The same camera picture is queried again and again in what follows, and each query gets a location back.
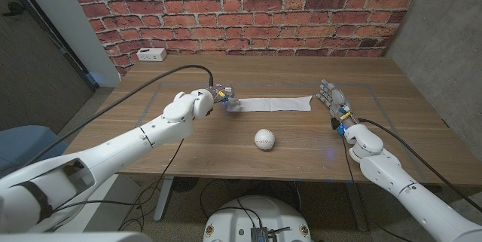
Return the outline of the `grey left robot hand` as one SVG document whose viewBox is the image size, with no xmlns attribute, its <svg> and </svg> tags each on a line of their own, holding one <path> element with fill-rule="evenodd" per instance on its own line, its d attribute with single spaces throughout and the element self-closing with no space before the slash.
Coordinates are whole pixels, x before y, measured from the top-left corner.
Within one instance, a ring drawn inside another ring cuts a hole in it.
<svg viewBox="0 0 482 242">
<path fill-rule="evenodd" d="M 236 97 L 232 87 L 214 86 L 210 87 L 214 103 L 223 103 L 228 106 L 238 106 L 240 100 Z"/>
</svg>

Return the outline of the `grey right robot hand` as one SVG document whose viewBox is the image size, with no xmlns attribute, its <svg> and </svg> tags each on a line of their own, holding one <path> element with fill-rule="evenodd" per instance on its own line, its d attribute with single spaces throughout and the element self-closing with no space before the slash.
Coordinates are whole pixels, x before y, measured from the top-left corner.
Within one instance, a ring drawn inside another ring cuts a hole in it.
<svg viewBox="0 0 482 242">
<path fill-rule="evenodd" d="M 332 82 L 323 79 L 316 97 L 328 107 L 333 129 L 346 130 L 358 123 L 349 100 Z"/>
</svg>

